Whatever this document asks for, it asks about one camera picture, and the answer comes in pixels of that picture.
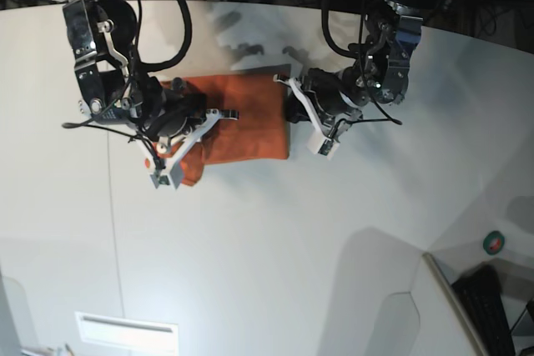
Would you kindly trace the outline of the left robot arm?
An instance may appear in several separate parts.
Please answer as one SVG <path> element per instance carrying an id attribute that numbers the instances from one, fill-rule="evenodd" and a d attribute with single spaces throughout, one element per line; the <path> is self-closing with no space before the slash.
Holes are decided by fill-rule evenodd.
<path id="1" fill-rule="evenodd" d="M 421 41 L 424 12 L 443 0 L 360 0 L 358 40 L 340 47 L 330 32 L 330 4 L 321 0 L 321 30 L 328 47 L 352 64 L 331 73 L 311 68 L 300 77 L 276 75 L 290 91 L 285 116 L 290 123 L 309 122 L 308 149 L 331 158 L 340 136 L 366 123 L 363 109 L 374 105 L 381 122 L 399 124 L 385 109 L 402 103 L 409 86 L 411 57 Z"/>

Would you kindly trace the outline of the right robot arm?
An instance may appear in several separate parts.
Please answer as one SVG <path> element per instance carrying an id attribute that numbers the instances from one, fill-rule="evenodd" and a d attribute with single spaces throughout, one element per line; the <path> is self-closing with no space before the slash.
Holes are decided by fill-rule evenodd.
<path id="1" fill-rule="evenodd" d="M 184 180 L 182 161 L 195 144 L 221 120 L 236 120 L 232 109 L 209 108 L 205 94 L 186 80 L 161 83 L 157 72 L 177 66 L 192 43 L 193 25 L 186 0 L 175 0 L 184 23 L 184 39 L 175 55 L 145 63 L 139 53 L 142 8 L 125 0 L 53 0 L 63 17 L 74 56 L 74 73 L 85 120 L 63 128 L 113 132 L 130 128 L 138 141 L 156 188 L 177 188 Z"/>

